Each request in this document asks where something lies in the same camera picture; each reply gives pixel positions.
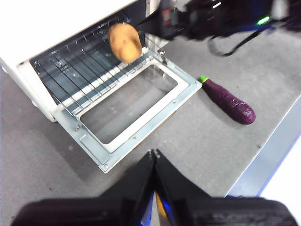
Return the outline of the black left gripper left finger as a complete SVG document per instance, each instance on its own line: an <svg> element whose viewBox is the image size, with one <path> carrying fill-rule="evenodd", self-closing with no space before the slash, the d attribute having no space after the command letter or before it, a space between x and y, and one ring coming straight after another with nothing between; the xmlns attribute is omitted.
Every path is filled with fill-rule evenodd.
<svg viewBox="0 0 301 226"><path fill-rule="evenodd" d="M14 226L138 226L153 196L156 157L141 160L100 196L44 199L24 205Z"/></svg>

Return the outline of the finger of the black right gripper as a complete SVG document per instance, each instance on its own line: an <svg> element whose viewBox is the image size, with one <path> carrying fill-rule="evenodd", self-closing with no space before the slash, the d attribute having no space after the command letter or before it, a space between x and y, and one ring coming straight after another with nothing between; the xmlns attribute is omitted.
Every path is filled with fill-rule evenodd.
<svg viewBox="0 0 301 226"><path fill-rule="evenodd" d="M161 20L159 14L151 14L142 22L140 22L136 26L136 29L144 33L152 34L155 36L161 36Z"/></svg>

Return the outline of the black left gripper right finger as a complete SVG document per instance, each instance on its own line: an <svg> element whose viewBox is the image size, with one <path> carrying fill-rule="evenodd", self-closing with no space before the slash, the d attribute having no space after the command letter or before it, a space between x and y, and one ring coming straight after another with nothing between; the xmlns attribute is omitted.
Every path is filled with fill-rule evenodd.
<svg viewBox="0 0 301 226"><path fill-rule="evenodd" d="M288 208L256 197L211 197L155 149L156 192L173 226L295 226Z"/></svg>

